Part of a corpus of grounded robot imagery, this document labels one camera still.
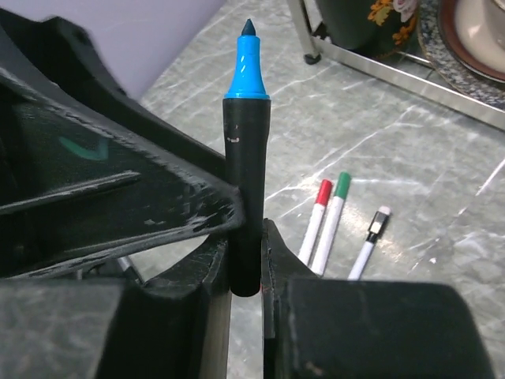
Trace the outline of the black blue highlighter marker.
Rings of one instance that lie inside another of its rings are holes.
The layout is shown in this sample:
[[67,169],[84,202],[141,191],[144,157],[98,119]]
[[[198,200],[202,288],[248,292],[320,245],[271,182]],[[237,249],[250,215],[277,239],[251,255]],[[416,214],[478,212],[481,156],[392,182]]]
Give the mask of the black blue highlighter marker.
[[234,295],[260,290],[261,239],[271,100],[260,68],[260,38],[248,19],[237,38],[234,76],[223,98],[226,177],[240,190],[244,224],[228,234],[229,279]]

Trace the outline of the white pen with green tip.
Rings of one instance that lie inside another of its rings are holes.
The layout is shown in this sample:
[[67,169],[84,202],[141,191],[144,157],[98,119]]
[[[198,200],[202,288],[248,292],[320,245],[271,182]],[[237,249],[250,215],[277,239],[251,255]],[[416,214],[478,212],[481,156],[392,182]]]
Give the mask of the white pen with green tip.
[[324,274],[324,269],[327,265],[331,247],[342,216],[342,210],[350,188],[350,182],[350,174],[346,171],[341,172],[333,197],[327,207],[326,219],[311,264],[311,270],[318,276]]

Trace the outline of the white pen with red tip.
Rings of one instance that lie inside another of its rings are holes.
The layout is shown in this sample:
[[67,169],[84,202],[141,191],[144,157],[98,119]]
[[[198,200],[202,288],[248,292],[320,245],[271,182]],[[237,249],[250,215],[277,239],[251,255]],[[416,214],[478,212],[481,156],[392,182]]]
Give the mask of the white pen with red tip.
[[312,213],[309,218],[309,223],[306,228],[301,248],[298,251],[298,259],[304,264],[308,265],[312,249],[314,247],[316,237],[318,235],[324,213],[331,195],[333,184],[331,181],[324,179],[312,207]]

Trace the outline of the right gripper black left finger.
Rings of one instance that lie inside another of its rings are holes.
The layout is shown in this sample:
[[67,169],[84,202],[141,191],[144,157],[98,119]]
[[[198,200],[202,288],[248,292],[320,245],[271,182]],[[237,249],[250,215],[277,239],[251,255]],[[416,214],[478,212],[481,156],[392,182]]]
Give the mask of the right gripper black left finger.
[[143,287],[120,279],[3,280],[4,378],[224,378],[230,301],[224,238]]

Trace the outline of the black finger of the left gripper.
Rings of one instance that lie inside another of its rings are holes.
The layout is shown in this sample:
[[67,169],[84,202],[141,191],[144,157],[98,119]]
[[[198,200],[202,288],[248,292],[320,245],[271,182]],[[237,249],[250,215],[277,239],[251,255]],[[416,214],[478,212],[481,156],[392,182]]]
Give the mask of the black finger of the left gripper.
[[243,219],[234,187],[1,72],[2,276],[56,276]]
[[1,10],[1,26],[23,55],[68,95],[215,177],[226,178],[224,156],[126,94],[82,27],[62,17],[32,21],[6,9]]

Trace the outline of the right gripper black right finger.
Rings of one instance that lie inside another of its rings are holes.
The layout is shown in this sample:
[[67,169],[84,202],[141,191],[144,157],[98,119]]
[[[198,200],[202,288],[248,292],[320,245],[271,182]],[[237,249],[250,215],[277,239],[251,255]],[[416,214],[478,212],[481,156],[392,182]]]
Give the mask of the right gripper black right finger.
[[318,278],[271,220],[261,253],[266,378],[494,377],[453,287]]

